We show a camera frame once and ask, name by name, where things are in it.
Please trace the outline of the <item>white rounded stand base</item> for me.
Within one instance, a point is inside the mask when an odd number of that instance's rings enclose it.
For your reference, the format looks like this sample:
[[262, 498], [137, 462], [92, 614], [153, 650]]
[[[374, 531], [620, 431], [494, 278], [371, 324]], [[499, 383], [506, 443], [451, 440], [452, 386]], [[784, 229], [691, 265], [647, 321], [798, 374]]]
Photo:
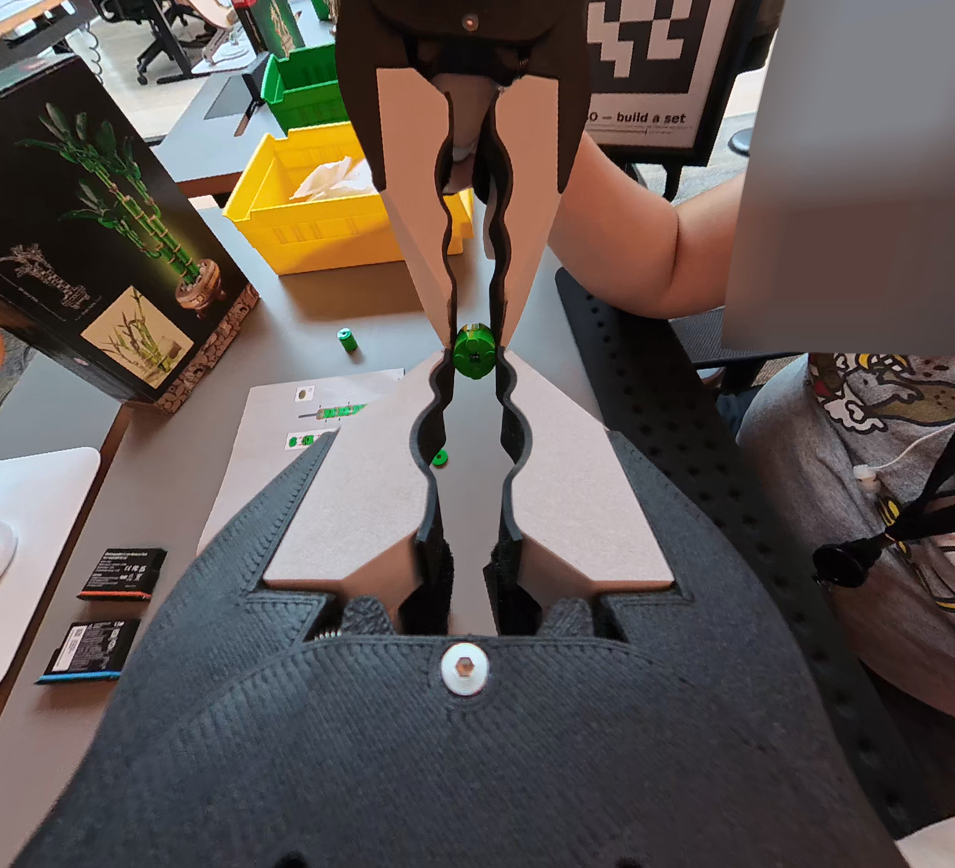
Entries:
[[6, 676], [100, 466], [90, 447], [1, 461], [1, 675]]

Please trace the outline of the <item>green round toy brick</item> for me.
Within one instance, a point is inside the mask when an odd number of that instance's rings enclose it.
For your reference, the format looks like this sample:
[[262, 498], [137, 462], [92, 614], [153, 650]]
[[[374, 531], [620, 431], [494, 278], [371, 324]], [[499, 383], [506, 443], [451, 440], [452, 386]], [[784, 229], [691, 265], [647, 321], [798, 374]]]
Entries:
[[496, 341], [484, 323], [464, 325], [458, 332], [452, 354], [455, 369], [462, 376], [481, 380], [495, 370]]

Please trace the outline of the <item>black battery orange stripe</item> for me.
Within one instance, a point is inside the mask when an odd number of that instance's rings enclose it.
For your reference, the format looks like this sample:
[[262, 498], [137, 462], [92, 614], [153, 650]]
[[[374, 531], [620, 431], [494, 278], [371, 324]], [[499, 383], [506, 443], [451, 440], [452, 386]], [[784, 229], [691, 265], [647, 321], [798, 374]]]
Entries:
[[162, 548], [110, 548], [78, 593], [78, 599], [149, 602], [166, 558]]

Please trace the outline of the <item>person's printed grey shirt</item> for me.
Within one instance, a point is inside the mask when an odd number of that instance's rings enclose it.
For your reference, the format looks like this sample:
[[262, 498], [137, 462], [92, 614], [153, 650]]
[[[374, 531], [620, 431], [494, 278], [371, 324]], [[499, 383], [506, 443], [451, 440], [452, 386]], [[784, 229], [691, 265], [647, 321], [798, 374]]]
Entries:
[[[737, 443], [798, 547], [875, 536], [953, 436], [952, 357], [810, 353], [759, 390]], [[826, 587], [881, 679], [954, 712], [953, 534], [885, 548], [858, 588]]]

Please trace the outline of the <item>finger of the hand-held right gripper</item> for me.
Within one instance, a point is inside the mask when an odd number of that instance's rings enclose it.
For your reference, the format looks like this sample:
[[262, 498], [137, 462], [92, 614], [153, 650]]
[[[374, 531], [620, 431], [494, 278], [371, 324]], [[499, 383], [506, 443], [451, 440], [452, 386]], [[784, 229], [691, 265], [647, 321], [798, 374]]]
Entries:
[[380, 195], [424, 313], [448, 348], [457, 312], [447, 265], [452, 223], [438, 166], [450, 148], [451, 107], [412, 68], [379, 69], [376, 84], [385, 176]]
[[524, 75], [502, 89], [487, 122], [487, 257], [491, 326], [508, 347], [556, 216], [559, 83]]

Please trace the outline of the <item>person's right forearm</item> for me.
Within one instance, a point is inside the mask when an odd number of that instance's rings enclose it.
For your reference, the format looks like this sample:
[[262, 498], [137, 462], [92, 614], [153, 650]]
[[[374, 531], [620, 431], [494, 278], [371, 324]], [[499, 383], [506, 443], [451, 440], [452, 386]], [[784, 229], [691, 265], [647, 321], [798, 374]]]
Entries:
[[629, 178], [584, 134], [548, 244], [589, 293], [669, 320], [726, 302], [745, 176], [674, 206]]

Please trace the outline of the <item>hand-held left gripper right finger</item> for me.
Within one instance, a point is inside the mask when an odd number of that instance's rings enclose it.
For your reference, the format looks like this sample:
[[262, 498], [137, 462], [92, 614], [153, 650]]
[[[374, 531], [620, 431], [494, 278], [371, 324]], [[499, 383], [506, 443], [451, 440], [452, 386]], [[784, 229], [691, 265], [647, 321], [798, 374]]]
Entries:
[[484, 578], [500, 635], [533, 635], [562, 599], [658, 592], [674, 575], [601, 421], [510, 350], [495, 390], [504, 480]]

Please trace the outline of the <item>large black bamboo set box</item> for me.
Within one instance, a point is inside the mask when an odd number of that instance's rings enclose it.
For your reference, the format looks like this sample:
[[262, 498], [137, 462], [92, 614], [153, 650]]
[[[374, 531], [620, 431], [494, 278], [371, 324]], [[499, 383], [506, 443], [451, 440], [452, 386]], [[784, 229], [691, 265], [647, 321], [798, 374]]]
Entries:
[[258, 292], [82, 59], [2, 72], [2, 328], [119, 401], [180, 409]]

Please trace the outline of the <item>black office chair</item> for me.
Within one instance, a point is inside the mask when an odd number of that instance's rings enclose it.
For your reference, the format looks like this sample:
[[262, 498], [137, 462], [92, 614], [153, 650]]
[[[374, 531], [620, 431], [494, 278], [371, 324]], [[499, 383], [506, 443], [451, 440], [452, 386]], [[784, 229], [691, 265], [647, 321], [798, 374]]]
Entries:
[[161, 76], [156, 79], [158, 85], [188, 81], [195, 78], [192, 73], [192, 64], [185, 53], [185, 48], [175, 34], [172, 22], [180, 19], [185, 23], [186, 17], [196, 13], [188, 4], [173, 0], [168, 7], [163, 7], [159, 0], [142, 0], [146, 20], [153, 35], [151, 45], [137, 57], [137, 82], [140, 86], [149, 84], [147, 72], [150, 63], [161, 53], [174, 62], [179, 69], [176, 74]]

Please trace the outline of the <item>large green plastic bin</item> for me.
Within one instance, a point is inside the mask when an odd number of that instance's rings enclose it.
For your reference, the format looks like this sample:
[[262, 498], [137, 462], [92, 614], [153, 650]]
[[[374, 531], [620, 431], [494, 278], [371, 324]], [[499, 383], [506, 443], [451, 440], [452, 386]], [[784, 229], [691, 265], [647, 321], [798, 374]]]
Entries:
[[349, 121], [335, 64], [335, 45], [293, 50], [269, 57], [261, 98], [285, 134], [292, 129]]

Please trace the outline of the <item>yellow plastic bin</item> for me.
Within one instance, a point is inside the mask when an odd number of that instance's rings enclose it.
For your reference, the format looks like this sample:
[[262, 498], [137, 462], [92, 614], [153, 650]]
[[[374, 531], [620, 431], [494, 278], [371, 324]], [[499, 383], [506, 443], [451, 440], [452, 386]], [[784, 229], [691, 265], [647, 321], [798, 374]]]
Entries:
[[363, 158], [349, 122], [267, 134], [223, 209], [280, 276], [402, 262], [399, 243], [375, 189], [315, 202], [293, 193], [316, 167]]

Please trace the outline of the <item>crumpled white paper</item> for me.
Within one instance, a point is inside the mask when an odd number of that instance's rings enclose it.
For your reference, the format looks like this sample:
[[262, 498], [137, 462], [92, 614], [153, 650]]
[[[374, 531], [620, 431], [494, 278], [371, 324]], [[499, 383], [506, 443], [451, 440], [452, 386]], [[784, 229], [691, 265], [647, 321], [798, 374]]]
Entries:
[[372, 171], [365, 158], [344, 157], [315, 168], [291, 196], [293, 202], [316, 202], [375, 194]]

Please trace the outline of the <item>black battery blue stripe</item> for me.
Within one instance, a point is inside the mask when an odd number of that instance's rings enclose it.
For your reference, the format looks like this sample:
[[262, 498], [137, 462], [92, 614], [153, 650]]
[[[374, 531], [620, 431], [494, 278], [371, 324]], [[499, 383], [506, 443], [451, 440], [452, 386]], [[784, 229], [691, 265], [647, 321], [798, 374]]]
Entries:
[[73, 623], [39, 685], [117, 680], [137, 636], [139, 619]]

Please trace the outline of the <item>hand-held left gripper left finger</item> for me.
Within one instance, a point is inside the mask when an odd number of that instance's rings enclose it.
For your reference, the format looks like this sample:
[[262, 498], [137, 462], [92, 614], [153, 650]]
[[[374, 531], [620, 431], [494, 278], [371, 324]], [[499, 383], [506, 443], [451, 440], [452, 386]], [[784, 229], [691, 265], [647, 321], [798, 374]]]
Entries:
[[273, 589], [370, 596], [414, 635], [448, 632], [454, 564], [432, 463], [451, 352], [433, 354], [333, 435], [264, 575]]

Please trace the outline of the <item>white instruction booklet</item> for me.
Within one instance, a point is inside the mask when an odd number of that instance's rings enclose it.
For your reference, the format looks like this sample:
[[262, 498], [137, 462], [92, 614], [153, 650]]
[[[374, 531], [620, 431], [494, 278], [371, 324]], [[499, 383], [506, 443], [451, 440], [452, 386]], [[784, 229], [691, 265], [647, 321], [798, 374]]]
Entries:
[[252, 387], [197, 554], [300, 452], [390, 393], [404, 373], [392, 369]]

